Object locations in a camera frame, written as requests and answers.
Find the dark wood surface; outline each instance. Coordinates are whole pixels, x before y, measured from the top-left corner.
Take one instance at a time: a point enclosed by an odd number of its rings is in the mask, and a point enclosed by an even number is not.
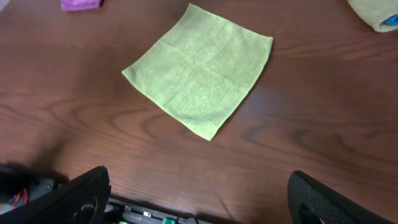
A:
[[[212,142],[121,75],[188,1],[67,13],[12,0],[0,12],[0,162],[71,179],[105,165],[114,194],[243,223],[291,223],[287,179],[300,169],[398,222],[398,31],[374,32],[344,0],[192,3],[274,37]]]

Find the green microfiber cloth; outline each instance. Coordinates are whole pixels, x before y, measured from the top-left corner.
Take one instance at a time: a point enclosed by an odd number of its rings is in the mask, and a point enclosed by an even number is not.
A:
[[[197,135],[211,140],[261,74],[272,37],[193,4],[123,75]]]
[[[398,29],[384,21],[398,14],[398,0],[348,0],[350,6],[369,26],[377,32]]]

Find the black plastic part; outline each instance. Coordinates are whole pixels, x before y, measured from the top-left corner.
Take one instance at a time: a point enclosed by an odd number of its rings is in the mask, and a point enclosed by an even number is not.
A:
[[[294,224],[392,223],[352,202],[302,171],[290,175],[287,185]]]
[[[10,166],[0,164],[0,203],[7,203],[18,192],[27,187],[29,176]]]
[[[29,203],[49,193],[51,190],[57,188],[57,184],[53,179],[45,177],[33,177],[29,181],[28,189],[28,201]],[[16,203],[16,207],[20,207],[24,204],[24,195],[21,195],[21,199]]]
[[[212,224],[210,222],[199,220],[196,216],[190,213],[175,215],[175,212],[160,211],[159,208],[152,209],[143,207],[139,205],[139,202],[133,202],[132,200],[118,200],[111,197],[109,198],[108,205],[112,206],[114,209],[118,208],[119,211],[122,211],[121,218],[107,218],[107,221],[110,221],[111,223],[118,223],[116,220],[125,220],[128,223],[135,224],[162,224],[163,220],[170,219],[174,220],[176,224]],[[150,217],[144,216],[144,212],[150,213]]]
[[[108,199],[108,171],[101,166],[32,203],[1,215],[0,223],[97,224],[102,221]]]

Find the wood grain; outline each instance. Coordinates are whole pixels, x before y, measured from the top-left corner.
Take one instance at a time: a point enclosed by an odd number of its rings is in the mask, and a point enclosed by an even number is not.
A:
[[[398,32],[373,32],[346,1],[192,3],[275,40],[212,142],[121,75],[188,1],[67,13],[13,0],[0,12],[0,162],[71,179],[105,165],[114,194],[242,223],[291,223],[287,179],[300,169],[398,222]]]

